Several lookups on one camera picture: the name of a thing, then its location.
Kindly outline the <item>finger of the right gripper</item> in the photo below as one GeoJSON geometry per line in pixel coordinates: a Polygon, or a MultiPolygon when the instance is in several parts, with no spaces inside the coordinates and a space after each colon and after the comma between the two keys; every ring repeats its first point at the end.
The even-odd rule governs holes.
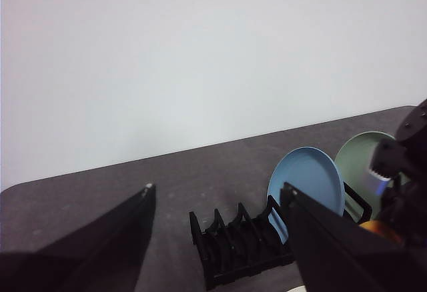
{"type": "Polygon", "coordinates": [[[380,220],[406,247],[426,247],[426,191],[403,175],[393,178],[380,200],[380,220]]]}

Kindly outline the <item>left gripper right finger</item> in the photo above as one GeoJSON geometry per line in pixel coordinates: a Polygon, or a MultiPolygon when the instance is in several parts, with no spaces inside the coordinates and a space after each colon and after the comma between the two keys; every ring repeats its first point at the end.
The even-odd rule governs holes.
{"type": "Polygon", "coordinates": [[[307,291],[425,291],[426,250],[393,243],[289,183],[280,216],[307,291]]]}

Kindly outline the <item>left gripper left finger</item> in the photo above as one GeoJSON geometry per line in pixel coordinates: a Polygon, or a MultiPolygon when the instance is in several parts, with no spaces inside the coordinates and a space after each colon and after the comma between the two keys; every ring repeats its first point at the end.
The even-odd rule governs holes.
{"type": "Polygon", "coordinates": [[[1,254],[2,291],[133,291],[151,240],[156,186],[35,252],[1,254]]]}

